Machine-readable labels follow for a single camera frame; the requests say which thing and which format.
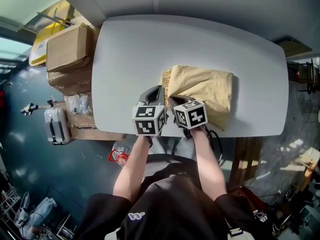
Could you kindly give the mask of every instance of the silver suitcase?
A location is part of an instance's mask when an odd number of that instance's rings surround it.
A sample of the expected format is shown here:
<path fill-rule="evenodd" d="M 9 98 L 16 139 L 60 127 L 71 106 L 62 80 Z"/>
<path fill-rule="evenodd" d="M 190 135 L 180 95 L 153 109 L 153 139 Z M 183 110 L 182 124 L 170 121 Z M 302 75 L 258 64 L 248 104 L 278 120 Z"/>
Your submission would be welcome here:
<path fill-rule="evenodd" d="M 53 145 L 66 145 L 71 138 L 66 110 L 63 107 L 50 107 L 44 112 L 45 131 Z"/>

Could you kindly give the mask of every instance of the folded cloth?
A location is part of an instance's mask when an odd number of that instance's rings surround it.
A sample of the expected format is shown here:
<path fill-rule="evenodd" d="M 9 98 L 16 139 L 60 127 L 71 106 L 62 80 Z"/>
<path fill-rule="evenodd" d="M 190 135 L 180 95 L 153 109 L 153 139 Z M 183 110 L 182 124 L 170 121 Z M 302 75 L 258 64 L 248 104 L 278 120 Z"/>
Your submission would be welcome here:
<path fill-rule="evenodd" d="M 225 130 L 231 110 L 232 79 L 230 72 L 174 65 L 172 70 L 162 73 L 160 84 L 167 90 L 166 104 L 171 95 L 201 100 L 205 103 L 208 121 Z"/>

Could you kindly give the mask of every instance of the person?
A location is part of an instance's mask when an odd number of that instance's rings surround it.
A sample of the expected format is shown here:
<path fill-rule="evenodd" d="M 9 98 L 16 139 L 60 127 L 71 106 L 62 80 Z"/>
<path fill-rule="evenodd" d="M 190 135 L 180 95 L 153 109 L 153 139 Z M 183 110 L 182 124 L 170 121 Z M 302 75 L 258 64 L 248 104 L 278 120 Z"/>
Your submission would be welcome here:
<path fill-rule="evenodd" d="M 240 228 L 251 239 L 270 239 L 271 231 L 255 219 L 248 201 L 227 194 L 206 133 L 200 127 L 190 132 L 196 161 L 167 154 L 148 157 L 150 142 L 139 136 L 113 193 L 89 199 L 74 239 L 223 240 L 231 239 L 230 228 Z"/>

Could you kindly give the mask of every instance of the brown cardboard box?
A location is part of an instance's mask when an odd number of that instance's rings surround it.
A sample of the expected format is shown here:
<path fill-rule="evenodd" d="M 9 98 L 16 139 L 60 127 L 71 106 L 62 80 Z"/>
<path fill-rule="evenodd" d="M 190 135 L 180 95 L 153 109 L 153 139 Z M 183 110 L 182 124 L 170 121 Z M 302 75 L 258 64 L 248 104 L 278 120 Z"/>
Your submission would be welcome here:
<path fill-rule="evenodd" d="M 93 114 L 73 114 L 70 112 L 68 100 L 64 97 L 66 116 L 71 131 L 71 136 L 78 140 L 120 141 L 124 138 L 122 133 L 98 130 Z"/>
<path fill-rule="evenodd" d="M 68 27 L 48 39 L 46 47 L 46 71 L 70 72 L 93 61 L 92 29 L 80 23 Z"/>
<path fill-rule="evenodd" d="M 72 67 L 67 72 L 47 72 L 46 78 L 50 86 L 59 90 L 63 95 L 71 96 L 75 94 L 83 94 L 91 92 L 91 78 L 93 57 L 95 54 L 96 44 L 100 29 L 94 27 L 91 29 L 93 34 L 92 44 L 90 48 L 90 62 L 82 67 Z"/>
<path fill-rule="evenodd" d="M 286 36 L 281 38 L 280 40 L 276 40 L 274 41 L 274 43 L 284 50 L 286 58 L 312 51 L 309 46 L 290 36 Z"/>
<path fill-rule="evenodd" d="M 69 73 L 47 72 L 46 78 L 50 86 L 56 88 L 63 95 L 85 94 L 91 92 L 91 68 Z"/>

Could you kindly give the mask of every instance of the hand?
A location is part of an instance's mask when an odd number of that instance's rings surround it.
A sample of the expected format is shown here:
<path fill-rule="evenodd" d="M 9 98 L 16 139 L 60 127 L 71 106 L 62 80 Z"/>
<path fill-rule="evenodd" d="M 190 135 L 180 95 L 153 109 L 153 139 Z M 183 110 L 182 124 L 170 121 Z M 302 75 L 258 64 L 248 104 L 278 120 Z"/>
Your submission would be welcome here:
<path fill-rule="evenodd" d="M 202 128 L 202 126 L 198 126 L 196 128 L 193 128 L 190 130 L 190 134 L 193 138 L 195 138 L 196 136 L 198 136 L 199 134 L 205 134 L 204 129 Z"/>

